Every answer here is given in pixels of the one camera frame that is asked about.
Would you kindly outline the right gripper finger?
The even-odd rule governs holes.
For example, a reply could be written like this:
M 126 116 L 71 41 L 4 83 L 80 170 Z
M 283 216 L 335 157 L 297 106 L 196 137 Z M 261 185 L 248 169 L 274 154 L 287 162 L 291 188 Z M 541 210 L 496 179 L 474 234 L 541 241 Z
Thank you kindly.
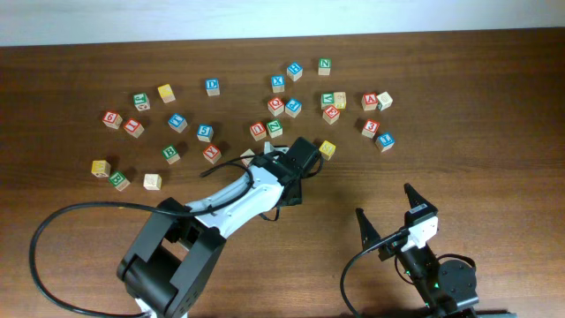
M 411 184 L 404 184 L 403 189 L 411 207 L 409 210 L 410 213 L 420 213 L 426 210 L 426 199 L 421 196 Z
M 367 250 L 379 243 L 381 237 L 380 234 L 374 229 L 371 222 L 365 216 L 364 210 L 362 208 L 356 208 L 355 213 L 358 219 L 362 249 Z

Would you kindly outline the yellow S block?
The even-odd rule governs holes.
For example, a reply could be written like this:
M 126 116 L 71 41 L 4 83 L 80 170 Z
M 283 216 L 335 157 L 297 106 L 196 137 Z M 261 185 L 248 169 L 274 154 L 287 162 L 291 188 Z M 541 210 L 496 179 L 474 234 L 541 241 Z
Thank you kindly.
M 331 157 L 334 155 L 336 150 L 336 146 L 335 144 L 331 143 L 328 140 L 324 140 L 322 142 L 322 144 L 319 147 L 319 151 L 322 155 L 322 157 L 326 160 L 329 161 L 331 159 Z

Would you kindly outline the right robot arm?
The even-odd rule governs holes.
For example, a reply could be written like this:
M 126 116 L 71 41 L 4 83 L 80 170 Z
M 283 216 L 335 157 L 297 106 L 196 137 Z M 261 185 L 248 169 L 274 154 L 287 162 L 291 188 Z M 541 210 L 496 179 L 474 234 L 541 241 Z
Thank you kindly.
M 350 268 L 360 257 L 377 252 L 381 261 L 394 259 L 403 267 L 404 281 L 413 285 L 426 305 L 427 317 L 475 317 L 476 263 L 459 254 L 436 255 L 428 241 L 439 230 L 439 210 L 410 184 L 403 186 L 410 203 L 404 225 L 393 234 L 381 237 L 368 221 L 362 208 L 355 210 L 362 251 L 346 265 Z

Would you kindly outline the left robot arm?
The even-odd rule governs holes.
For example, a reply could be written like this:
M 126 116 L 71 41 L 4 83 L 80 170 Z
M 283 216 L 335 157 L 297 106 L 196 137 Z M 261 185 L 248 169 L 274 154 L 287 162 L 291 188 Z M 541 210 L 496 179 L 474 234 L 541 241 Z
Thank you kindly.
M 144 317 L 186 317 L 203 292 L 227 238 L 255 216 L 298 205 L 301 182 L 322 163 L 320 151 L 299 137 L 290 147 L 256 155 L 244 174 L 219 192 L 181 204 L 161 202 L 117 267 Z

